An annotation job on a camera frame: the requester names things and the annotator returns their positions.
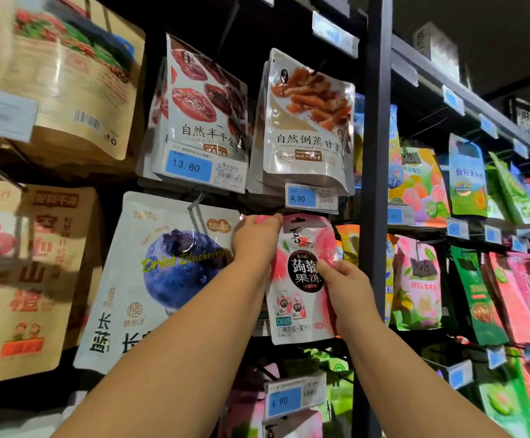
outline blueberry image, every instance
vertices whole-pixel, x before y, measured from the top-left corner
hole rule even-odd
[[[194,231],[172,230],[157,238],[141,262],[147,292],[168,314],[186,304],[225,268],[225,250]]]

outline right hand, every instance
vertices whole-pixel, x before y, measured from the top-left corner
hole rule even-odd
[[[361,322],[383,323],[378,314],[371,283],[366,274],[348,261],[339,261],[333,269],[318,261],[318,272],[328,285],[330,302],[336,314],[338,334],[348,341]]]

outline left hand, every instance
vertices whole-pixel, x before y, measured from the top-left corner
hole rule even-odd
[[[234,260],[268,266],[277,252],[282,224],[281,214],[275,214],[261,223],[257,223],[256,215],[247,216],[234,228],[232,235]]]

